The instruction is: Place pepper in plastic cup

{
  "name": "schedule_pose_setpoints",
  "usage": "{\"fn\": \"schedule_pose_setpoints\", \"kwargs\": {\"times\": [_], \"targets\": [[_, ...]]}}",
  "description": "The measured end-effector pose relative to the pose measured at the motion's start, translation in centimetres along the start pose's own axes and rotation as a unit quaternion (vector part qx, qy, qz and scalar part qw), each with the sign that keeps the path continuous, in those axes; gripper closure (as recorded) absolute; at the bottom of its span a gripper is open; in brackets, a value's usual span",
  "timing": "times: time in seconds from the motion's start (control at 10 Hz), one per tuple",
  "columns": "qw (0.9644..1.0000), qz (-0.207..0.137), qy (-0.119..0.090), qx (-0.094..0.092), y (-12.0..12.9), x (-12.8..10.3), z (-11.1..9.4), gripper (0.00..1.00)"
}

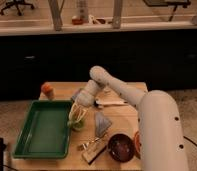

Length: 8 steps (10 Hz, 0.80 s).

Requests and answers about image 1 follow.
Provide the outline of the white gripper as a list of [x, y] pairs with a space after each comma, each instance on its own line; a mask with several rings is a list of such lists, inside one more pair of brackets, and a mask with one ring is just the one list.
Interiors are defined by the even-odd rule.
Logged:
[[88, 111], [86, 107], [90, 107], [94, 104], [95, 97], [103, 89], [103, 84], [100, 84], [94, 80], [89, 80], [86, 86], [80, 91], [80, 93], [76, 97], [76, 103], [72, 105], [69, 113], [69, 120], [78, 120], [78, 122], [81, 121]]

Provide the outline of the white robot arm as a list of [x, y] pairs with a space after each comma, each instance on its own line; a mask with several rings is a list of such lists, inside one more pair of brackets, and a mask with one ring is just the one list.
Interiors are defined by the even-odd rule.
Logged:
[[69, 124], [79, 123], [97, 94], [108, 86], [138, 112], [143, 171], [189, 171], [177, 103], [161, 90], [143, 91], [93, 66], [90, 80], [75, 98]]

